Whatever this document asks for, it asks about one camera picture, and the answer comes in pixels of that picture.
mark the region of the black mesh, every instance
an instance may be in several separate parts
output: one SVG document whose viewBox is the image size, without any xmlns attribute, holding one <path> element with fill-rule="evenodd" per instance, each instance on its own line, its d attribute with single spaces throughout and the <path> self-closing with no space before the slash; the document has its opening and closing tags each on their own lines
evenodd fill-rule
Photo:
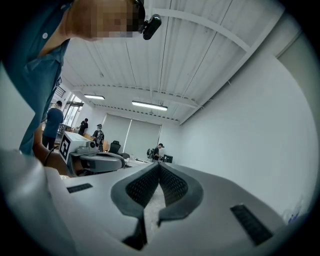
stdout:
<svg viewBox="0 0 320 256">
<path fill-rule="evenodd" d="M 162 166 L 159 183 L 163 190 L 166 207 L 183 198 L 188 191 L 188 184 L 182 178 Z"/>
<path fill-rule="evenodd" d="M 125 188 L 132 200 L 145 208 L 152 198 L 159 183 L 158 166 L 132 181 Z"/>
</svg>

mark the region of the white ceiling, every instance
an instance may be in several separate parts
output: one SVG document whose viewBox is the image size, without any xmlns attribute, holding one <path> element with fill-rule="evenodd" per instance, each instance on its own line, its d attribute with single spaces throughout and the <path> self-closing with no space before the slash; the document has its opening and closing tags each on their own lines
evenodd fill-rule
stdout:
<svg viewBox="0 0 320 256">
<path fill-rule="evenodd" d="M 273 0 L 145 0 L 162 25 L 149 41 L 72 39 L 62 82 L 112 114 L 150 115 L 132 101 L 160 104 L 153 119 L 182 124 L 248 60 L 281 17 Z M 86 100 L 96 94 L 105 100 Z"/>
</svg>

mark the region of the white machine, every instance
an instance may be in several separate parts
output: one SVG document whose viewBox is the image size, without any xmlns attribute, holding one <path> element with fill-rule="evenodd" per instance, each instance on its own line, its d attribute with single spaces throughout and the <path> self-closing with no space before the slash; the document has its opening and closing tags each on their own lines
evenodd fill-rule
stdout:
<svg viewBox="0 0 320 256">
<path fill-rule="evenodd" d="M 59 154 L 66 163 L 71 176 L 77 176 L 73 165 L 77 160 L 81 161 L 83 176 L 113 172 L 125 166 L 122 156 L 100 152 L 94 141 L 68 131 L 63 134 Z"/>
</svg>

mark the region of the floor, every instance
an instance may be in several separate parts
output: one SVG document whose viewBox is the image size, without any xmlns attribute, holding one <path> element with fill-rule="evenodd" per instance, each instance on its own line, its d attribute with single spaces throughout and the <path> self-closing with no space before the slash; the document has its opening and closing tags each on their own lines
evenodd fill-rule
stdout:
<svg viewBox="0 0 320 256">
<path fill-rule="evenodd" d="M 166 208 L 165 196 L 160 185 L 158 185 L 150 202 L 144 209 L 144 224 L 148 242 L 153 239 L 158 231 L 158 213 L 163 208 Z"/>
</svg>

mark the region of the white device surface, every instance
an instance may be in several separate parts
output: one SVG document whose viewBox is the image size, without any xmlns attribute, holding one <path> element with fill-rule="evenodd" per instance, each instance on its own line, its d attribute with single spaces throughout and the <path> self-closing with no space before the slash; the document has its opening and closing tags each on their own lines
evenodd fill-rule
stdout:
<svg viewBox="0 0 320 256">
<path fill-rule="evenodd" d="M 77 148 L 81 146 L 86 146 L 87 142 L 90 140 L 81 136 L 78 133 L 65 131 L 62 136 L 59 154 L 61 155 L 63 161 L 67 164 L 70 153 L 76 151 Z"/>
</svg>

